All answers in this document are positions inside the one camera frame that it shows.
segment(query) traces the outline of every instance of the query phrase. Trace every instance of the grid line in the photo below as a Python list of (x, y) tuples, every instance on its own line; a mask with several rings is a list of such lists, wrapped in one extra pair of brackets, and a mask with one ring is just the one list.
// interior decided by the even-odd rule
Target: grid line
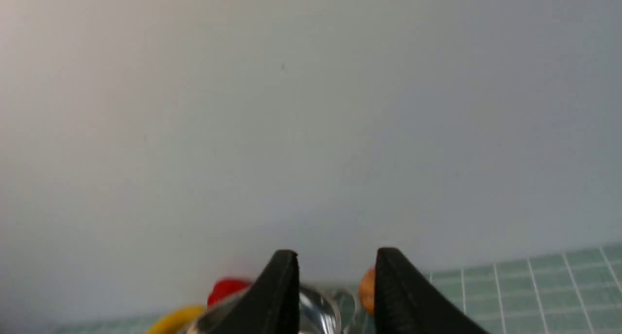
[[(611, 267), (622, 265), (622, 261), (610, 261), (609, 264), (588, 263), (588, 264), (582, 264), (582, 265), (573, 265), (572, 269), (573, 270), (586, 270), (586, 269), (596, 268), (596, 267), (608, 267), (609, 265), (611, 265)], [(534, 269), (533, 274), (542, 276), (546, 274), (555, 274), (559, 272), (565, 272), (566, 270), (567, 270), (566, 266), (555, 267), (555, 268), (542, 268), (542, 269)], [(513, 272), (511, 274), (499, 274), (498, 277), (499, 279), (515, 279), (515, 278), (522, 278), (522, 277), (531, 277), (531, 272), (527, 270), (524, 272)], [(495, 276), (467, 276), (465, 275), (464, 278), (465, 278), (465, 281), (493, 281), (495, 279)], [(436, 283), (453, 284), (453, 283), (460, 283), (461, 281), (462, 280), (460, 279), (460, 277), (453, 277), (453, 278), (438, 279), (436, 280)]]
[(611, 263), (609, 262), (609, 258), (605, 254), (605, 251), (603, 250), (602, 247), (598, 248), (598, 250), (600, 250), (600, 253), (603, 255), (603, 258), (605, 259), (605, 264), (607, 264), (607, 267), (609, 268), (609, 272), (611, 272), (611, 276), (613, 277), (613, 280), (616, 281), (616, 284), (618, 285), (618, 289), (622, 293), (622, 284), (620, 284), (620, 279), (618, 279), (618, 276), (616, 276), (616, 272), (613, 272), (613, 266), (611, 266)]
[(505, 316), (503, 315), (503, 301), (501, 300), (501, 287), (499, 285), (499, 274), (497, 272), (497, 264), (493, 264), (495, 270), (495, 282), (497, 283), (497, 294), (499, 294), (499, 312), (501, 314), (501, 327), (503, 328), (503, 334), (507, 334), (505, 326)]
[[(616, 310), (622, 309), (622, 305), (594, 305), (588, 306), (585, 308), (589, 311), (603, 311), (603, 310)], [(544, 310), (542, 313), (538, 310), (532, 311), (518, 311), (518, 312), (504, 312), (504, 318), (518, 318), (518, 317), (529, 317), (529, 316), (540, 316), (540, 314), (546, 315), (569, 315), (569, 314), (584, 314), (584, 310), (582, 307), (567, 307), (567, 308), (556, 308), (550, 310)], [(477, 315), (478, 320), (491, 320), (491, 319), (500, 319), (501, 317), (497, 313), (489, 313)]]
[(466, 288), (465, 288), (465, 270), (464, 268), (462, 268), (462, 270), (460, 270), (460, 279), (462, 280), (462, 312), (464, 312), (466, 314), (467, 312), (467, 292), (466, 292)]
[(534, 290), (536, 292), (536, 300), (538, 301), (538, 308), (540, 309), (540, 316), (542, 317), (542, 324), (544, 325), (544, 332), (549, 334), (549, 327), (546, 324), (546, 318), (544, 316), (544, 308), (542, 308), (542, 301), (540, 301), (540, 293), (538, 292), (538, 285), (536, 277), (534, 276), (534, 270), (531, 268), (531, 261), (527, 258), (527, 266), (529, 267), (529, 274), (531, 274), (531, 280), (534, 282)]
[(568, 268), (568, 273), (570, 275), (570, 280), (572, 281), (572, 285), (577, 292), (577, 296), (579, 298), (579, 303), (581, 304), (581, 308), (585, 314), (585, 319), (587, 320), (587, 325), (589, 327), (589, 332), (594, 334), (594, 327), (591, 325), (591, 320), (589, 320), (589, 314), (587, 314), (587, 309), (585, 309), (585, 304), (583, 302), (583, 298), (581, 297), (581, 292), (577, 286), (577, 281), (575, 281), (575, 276), (572, 274), (572, 270), (570, 268), (570, 264), (568, 263), (568, 257), (566, 257), (566, 253), (562, 253), (562, 257), (564, 258), (564, 263), (566, 263), (566, 268)]

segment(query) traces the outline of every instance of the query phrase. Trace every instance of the orange object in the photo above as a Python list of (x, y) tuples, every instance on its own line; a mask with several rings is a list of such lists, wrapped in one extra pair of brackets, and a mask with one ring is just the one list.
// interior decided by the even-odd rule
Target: orange object
[(376, 284), (376, 269), (370, 268), (365, 272), (361, 285), (358, 287), (358, 297), (363, 308), (371, 315), (374, 314), (374, 289)]

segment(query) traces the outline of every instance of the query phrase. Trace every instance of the table surface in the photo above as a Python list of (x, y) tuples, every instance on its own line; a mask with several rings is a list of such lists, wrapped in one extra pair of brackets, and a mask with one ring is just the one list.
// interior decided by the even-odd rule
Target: table surface
[[(427, 277), (492, 334), (622, 334), (622, 243)], [(353, 304), (346, 299), (339, 304), (347, 323)], [(61, 328), (57, 334), (144, 334), (158, 317), (87, 323)], [(367, 315), (352, 331), (375, 332)]]

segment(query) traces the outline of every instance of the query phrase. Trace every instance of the white wall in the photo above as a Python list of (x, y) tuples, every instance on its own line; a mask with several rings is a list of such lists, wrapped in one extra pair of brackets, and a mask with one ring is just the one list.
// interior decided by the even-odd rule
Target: white wall
[(620, 240), (620, 1), (0, 0), (0, 328)]

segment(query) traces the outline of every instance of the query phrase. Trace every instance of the yellow object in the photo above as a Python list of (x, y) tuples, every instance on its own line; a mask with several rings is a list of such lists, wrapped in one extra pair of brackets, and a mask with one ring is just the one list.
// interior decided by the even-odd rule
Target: yellow object
[(202, 305), (182, 307), (160, 318), (147, 330), (147, 334), (177, 334), (177, 332), (202, 315), (206, 309), (207, 307)]

